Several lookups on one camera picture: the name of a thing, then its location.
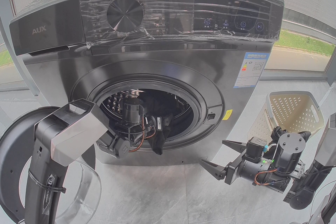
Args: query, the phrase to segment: road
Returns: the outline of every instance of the road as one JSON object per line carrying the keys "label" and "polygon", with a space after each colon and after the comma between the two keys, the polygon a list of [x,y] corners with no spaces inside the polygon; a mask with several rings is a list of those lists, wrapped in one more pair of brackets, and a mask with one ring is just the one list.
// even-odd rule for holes
{"label": "road", "polygon": [[22,80],[22,77],[20,76],[14,64],[0,67],[0,84],[20,80]]}
{"label": "road", "polygon": [[330,57],[309,54],[295,49],[273,47],[267,69],[324,71]]}

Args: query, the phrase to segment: beige laundry basket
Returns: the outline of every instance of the beige laundry basket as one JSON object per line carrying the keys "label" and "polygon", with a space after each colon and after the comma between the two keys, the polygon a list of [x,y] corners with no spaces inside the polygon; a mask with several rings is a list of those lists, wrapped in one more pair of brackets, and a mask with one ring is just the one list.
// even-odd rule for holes
{"label": "beige laundry basket", "polygon": [[247,134],[248,139],[258,136],[270,142],[276,126],[288,132],[309,131],[314,135],[324,127],[324,119],[310,92],[272,92],[266,96],[266,102]]}

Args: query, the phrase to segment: plastic wrap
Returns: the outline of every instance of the plastic wrap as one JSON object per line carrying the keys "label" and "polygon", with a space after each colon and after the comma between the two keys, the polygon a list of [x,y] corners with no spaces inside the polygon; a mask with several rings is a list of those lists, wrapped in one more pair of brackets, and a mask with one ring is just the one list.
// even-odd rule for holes
{"label": "plastic wrap", "polygon": [[[36,0],[28,9],[62,0]],[[114,0],[79,0],[87,48],[110,41],[153,39],[246,39],[274,42],[279,38],[283,0],[137,0],[143,18],[128,32],[107,19]]]}

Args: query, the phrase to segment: control panel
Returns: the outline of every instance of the control panel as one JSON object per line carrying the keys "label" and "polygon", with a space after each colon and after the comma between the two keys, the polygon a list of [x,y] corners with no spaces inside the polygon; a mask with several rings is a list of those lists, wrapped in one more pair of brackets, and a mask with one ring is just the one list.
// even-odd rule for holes
{"label": "control panel", "polygon": [[270,28],[275,15],[267,0],[80,0],[80,7],[87,42],[193,34],[274,39],[281,25]]}

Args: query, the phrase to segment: energy label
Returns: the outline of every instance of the energy label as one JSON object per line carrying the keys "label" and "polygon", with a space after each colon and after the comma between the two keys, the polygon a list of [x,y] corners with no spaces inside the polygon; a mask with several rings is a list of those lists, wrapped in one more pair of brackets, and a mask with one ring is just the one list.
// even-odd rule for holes
{"label": "energy label", "polygon": [[255,87],[269,56],[269,53],[246,52],[234,88]]}

